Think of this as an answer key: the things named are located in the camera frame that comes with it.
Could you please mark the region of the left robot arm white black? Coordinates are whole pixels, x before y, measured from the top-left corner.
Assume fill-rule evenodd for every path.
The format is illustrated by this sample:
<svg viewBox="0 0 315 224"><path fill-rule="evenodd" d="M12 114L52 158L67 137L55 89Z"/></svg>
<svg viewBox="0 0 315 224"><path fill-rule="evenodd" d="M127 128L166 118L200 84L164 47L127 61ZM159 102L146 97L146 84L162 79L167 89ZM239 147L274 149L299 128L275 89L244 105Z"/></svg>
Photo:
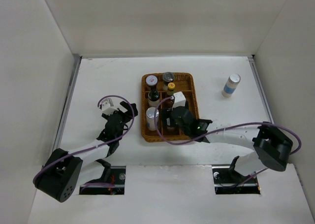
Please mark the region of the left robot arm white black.
<svg viewBox="0 0 315 224"><path fill-rule="evenodd" d="M94 171L94 179L100 184L107 183L110 180L110 171L109 163L104 159L117 150L119 141L130 130L128 123L138 116L135 103L121 101L120 106L126 111L104 102L100 108L106 124L97 139L74 152L55 149L34 177L34 186L58 202L65 202L73 194L82 168L93 162L104 166Z"/></svg>

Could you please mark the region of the clear top salt grinder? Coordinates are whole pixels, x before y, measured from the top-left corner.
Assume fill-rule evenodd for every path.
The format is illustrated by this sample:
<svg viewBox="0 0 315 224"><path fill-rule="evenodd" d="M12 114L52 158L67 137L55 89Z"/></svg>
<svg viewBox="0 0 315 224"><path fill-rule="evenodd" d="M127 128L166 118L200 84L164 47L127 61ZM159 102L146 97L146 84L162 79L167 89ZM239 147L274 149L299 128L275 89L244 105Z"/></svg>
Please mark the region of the clear top salt grinder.
<svg viewBox="0 0 315 224"><path fill-rule="evenodd" d="M172 72L165 72L162 75L163 85L162 88L164 91L167 91L168 84L174 81L174 74Z"/></svg>

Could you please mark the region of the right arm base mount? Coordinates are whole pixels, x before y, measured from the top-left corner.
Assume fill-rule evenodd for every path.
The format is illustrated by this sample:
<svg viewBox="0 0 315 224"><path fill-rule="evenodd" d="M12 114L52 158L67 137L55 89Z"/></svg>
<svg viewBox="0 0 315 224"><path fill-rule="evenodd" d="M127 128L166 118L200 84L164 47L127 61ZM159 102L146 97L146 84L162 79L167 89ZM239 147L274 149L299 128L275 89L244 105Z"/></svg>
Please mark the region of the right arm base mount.
<svg viewBox="0 0 315 224"><path fill-rule="evenodd" d="M214 189L217 195L226 194L260 194L258 180L250 175L243 176L234 170L239 156L232 160L229 167L214 166L212 168Z"/></svg>

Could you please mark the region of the dark sauce bottle black cap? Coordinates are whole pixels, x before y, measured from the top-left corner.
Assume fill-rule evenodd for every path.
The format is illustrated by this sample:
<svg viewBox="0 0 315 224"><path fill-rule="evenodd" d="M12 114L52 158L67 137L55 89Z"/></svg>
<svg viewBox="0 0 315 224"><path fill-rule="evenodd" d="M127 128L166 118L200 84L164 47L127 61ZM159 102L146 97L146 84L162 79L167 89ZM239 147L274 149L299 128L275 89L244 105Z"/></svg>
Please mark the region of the dark sauce bottle black cap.
<svg viewBox="0 0 315 224"><path fill-rule="evenodd" d="M148 93L148 104L150 107L157 107L160 103L160 93L157 90L157 87L154 86Z"/></svg>

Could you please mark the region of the white jar silver lid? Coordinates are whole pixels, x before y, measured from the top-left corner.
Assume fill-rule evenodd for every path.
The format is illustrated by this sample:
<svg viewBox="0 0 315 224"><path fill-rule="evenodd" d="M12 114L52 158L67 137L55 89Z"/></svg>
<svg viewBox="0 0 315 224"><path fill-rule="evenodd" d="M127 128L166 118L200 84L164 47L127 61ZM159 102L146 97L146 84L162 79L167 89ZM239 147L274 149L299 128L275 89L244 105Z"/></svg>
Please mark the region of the white jar silver lid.
<svg viewBox="0 0 315 224"><path fill-rule="evenodd" d="M158 124L159 111L157 110L155 113L155 110L156 110L155 107L150 107L146 111L146 123L147 123L147 128L150 131L156 131L154 118L156 118L156 121Z"/></svg>

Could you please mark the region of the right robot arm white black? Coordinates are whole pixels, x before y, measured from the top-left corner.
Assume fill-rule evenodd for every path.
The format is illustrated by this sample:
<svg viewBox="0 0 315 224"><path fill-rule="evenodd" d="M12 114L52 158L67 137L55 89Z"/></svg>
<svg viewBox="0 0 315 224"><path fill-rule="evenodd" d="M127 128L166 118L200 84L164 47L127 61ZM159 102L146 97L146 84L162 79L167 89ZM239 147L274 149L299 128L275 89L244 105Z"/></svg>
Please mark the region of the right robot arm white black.
<svg viewBox="0 0 315 224"><path fill-rule="evenodd" d="M183 106L163 109L162 119L166 126L179 128L193 142L231 144L250 149L249 154L236 156L231 162L228 176L233 182L241 182L246 175L266 168L278 172L286 170L293 142L271 123L216 125L211 120L195 118Z"/></svg>

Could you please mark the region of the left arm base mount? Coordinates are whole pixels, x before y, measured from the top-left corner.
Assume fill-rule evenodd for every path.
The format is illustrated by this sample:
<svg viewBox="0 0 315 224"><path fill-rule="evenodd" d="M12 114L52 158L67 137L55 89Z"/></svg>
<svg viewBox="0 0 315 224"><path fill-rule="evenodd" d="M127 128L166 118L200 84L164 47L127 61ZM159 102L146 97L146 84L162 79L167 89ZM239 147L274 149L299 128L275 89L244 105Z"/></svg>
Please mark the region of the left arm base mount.
<svg viewBox="0 0 315 224"><path fill-rule="evenodd" d="M126 167L112 166L103 159L96 160L103 166L102 175L92 179L79 188L80 195L124 195Z"/></svg>

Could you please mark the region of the red chili sauce bottle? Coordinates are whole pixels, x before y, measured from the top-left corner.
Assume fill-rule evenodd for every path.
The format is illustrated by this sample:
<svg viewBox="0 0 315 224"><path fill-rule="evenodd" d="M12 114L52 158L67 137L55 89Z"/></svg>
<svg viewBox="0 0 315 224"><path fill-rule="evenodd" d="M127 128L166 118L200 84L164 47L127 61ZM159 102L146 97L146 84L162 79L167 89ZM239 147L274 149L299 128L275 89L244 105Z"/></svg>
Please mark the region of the red chili sauce bottle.
<svg viewBox="0 0 315 224"><path fill-rule="evenodd" d="M170 82L167 85L167 91L166 91L166 97L168 97L169 99L167 99L164 103L166 108L171 108L173 106L174 93L175 93L175 83Z"/></svg>

